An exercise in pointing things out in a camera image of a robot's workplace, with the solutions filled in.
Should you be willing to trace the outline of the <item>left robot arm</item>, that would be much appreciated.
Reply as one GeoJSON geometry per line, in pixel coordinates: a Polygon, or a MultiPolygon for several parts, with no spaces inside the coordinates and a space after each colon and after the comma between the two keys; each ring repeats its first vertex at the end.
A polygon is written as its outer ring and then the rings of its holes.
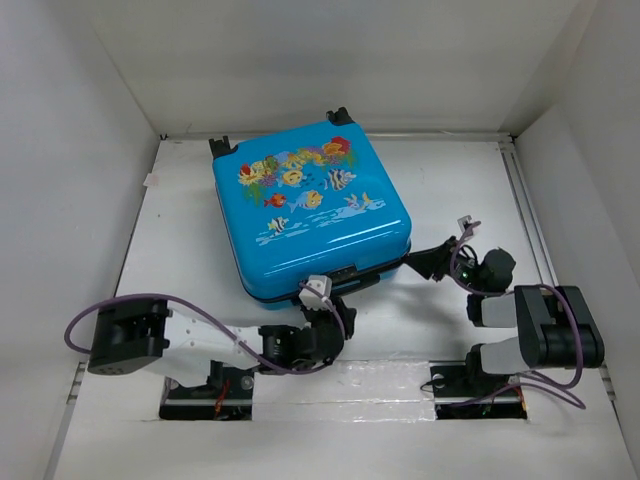
{"type": "Polygon", "coordinates": [[[122,376],[148,370],[201,396],[222,387],[219,363],[266,375],[309,375],[331,365],[355,330],[356,309],[332,296],[321,310],[301,309],[303,327],[232,327],[195,305],[166,294],[129,294],[95,306],[97,320],[88,370],[122,376]]]}

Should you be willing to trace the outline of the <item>blue hard-shell suitcase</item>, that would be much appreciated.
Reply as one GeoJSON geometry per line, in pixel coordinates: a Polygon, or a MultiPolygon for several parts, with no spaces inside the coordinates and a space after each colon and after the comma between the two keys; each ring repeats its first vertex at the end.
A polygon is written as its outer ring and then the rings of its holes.
{"type": "Polygon", "coordinates": [[[255,300],[294,299],[311,275],[353,284],[409,252],[410,215],[346,108],[237,144],[212,138],[209,148],[239,277],[255,300]]]}

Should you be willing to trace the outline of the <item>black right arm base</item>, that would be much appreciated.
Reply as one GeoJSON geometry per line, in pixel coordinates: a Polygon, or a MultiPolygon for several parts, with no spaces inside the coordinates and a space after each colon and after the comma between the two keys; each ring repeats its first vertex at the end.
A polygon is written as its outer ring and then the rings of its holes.
{"type": "Polygon", "coordinates": [[[526,420],[519,389],[488,398],[507,383],[506,376],[471,378],[463,364],[436,364],[430,367],[430,378],[420,390],[432,395],[437,420],[526,420]]]}

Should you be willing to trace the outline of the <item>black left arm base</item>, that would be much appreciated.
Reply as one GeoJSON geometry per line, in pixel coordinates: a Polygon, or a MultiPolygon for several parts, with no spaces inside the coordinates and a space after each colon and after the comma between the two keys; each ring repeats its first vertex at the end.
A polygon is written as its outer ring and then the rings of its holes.
{"type": "Polygon", "coordinates": [[[250,421],[254,371],[211,362],[205,383],[185,387],[167,379],[159,418],[168,421],[250,421]]]}

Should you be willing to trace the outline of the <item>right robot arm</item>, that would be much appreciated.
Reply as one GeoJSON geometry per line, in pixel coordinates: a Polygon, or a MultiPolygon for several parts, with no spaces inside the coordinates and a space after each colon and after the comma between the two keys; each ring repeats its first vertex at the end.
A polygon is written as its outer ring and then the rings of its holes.
{"type": "Polygon", "coordinates": [[[567,391],[584,370],[602,366],[604,340],[578,287],[514,285],[516,261],[507,251],[496,248],[479,258],[455,237],[410,253],[405,262],[427,280],[450,277],[466,291],[466,313],[474,326],[515,332],[506,340],[474,345],[459,370],[436,375],[430,386],[486,395],[516,376],[567,391]]]}

